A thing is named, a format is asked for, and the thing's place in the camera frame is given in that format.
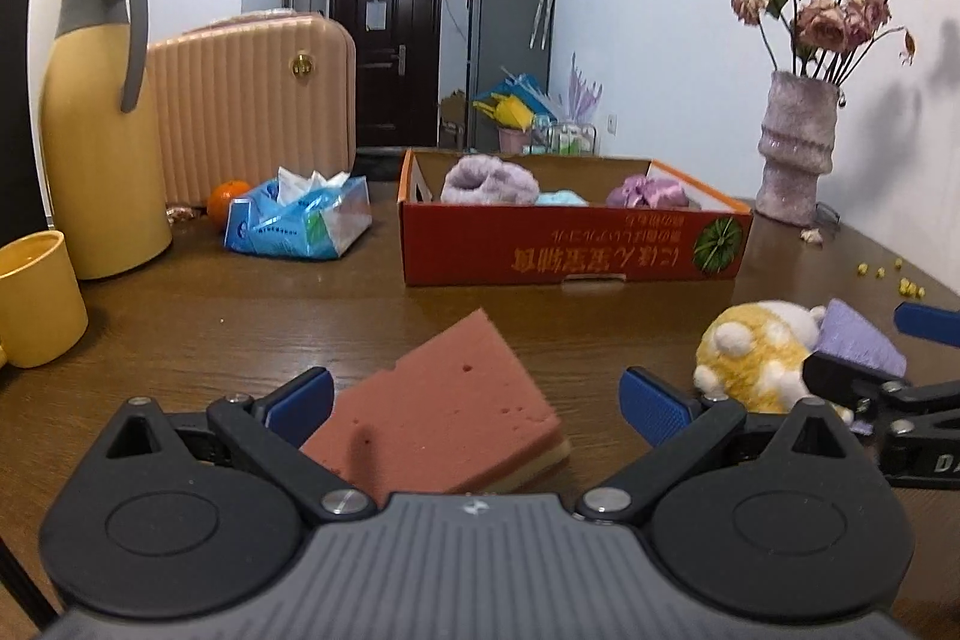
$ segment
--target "yellow thermos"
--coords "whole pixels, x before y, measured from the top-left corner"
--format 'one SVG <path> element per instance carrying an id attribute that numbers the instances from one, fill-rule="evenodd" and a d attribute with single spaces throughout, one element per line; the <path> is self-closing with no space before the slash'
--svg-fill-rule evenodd
<path id="1" fill-rule="evenodd" d="M 56 228 L 80 280 L 150 261 L 171 242 L 147 0 L 62 0 L 40 97 Z"/>

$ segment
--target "table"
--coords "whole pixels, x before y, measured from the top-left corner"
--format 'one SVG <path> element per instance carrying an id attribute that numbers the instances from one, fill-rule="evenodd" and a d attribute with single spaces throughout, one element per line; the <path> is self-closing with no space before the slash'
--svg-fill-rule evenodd
<path id="1" fill-rule="evenodd" d="M 955 377 L 954 351 L 894 335 L 893 254 L 850 228 L 818 249 L 796 229 L 757 218 L 736 282 L 407 289 L 395 191 L 373 185 L 371 195 L 373 228 L 336 263 L 237 256 L 220 247 L 208 220 L 178 225 L 174 247 L 157 261 L 83 285 L 90 327 L 70 353 L 0 371 L 0 533 L 48 596 L 40 521 L 123 400 L 150 395 L 168 411 L 201 410 L 225 392 L 265 394 L 312 365 L 349 386 L 480 307 L 563 419 L 572 456 L 532 489 L 565 501 L 646 449 L 617 410 L 622 369 L 644 365 L 692 389 L 700 336 L 734 303 L 784 298 L 812 307 L 842 298 L 894 338 L 911 379 Z M 886 266 L 886 279 L 857 277 L 861 262 Z M 926 287 L 929 304 L 960 309 L 960 298 L 909 263 L 904 274 Z M 898 494 L 917 546 L 896 617 L 920 637 L 960 636 L 960 493 Z M 0 595 L 0 640 L 30 636 Z"/>

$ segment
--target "purple satin scrunchie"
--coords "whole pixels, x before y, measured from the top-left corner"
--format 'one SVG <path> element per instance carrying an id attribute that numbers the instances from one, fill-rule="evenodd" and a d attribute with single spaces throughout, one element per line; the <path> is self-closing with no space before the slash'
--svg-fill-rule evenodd
<path id="1" fill-rule="evenodd" d="M 632 175 L 623 185 L 614 188 L 607 196 L 608 207 L 652 207 L 665 210 L 676 207 L 689 207 L 690 199 L 683 186 L 668 177 L 651 178 L 646 175 Z"/>

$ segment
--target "dark brown door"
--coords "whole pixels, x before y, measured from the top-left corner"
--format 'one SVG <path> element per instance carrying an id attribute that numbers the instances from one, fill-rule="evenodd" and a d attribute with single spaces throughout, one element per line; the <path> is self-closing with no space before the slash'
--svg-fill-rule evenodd
<path id="1" fill-rule="evenodd" d="M 330 0 L 357 46 L 357 146 L 437 143 L 440 0 Z"/>

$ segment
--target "pink suitcase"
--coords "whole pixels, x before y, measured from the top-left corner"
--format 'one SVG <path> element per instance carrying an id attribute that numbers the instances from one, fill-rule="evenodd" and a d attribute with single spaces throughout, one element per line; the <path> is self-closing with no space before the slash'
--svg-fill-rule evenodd
<path id="1" fill-rule="evenodd" d="M 356 152 L 356 49 L 322 15 L 219 20 L 150 46 L 167 203 L 201 206 L 227 180 L 277 167 L 324 177 Z"/>

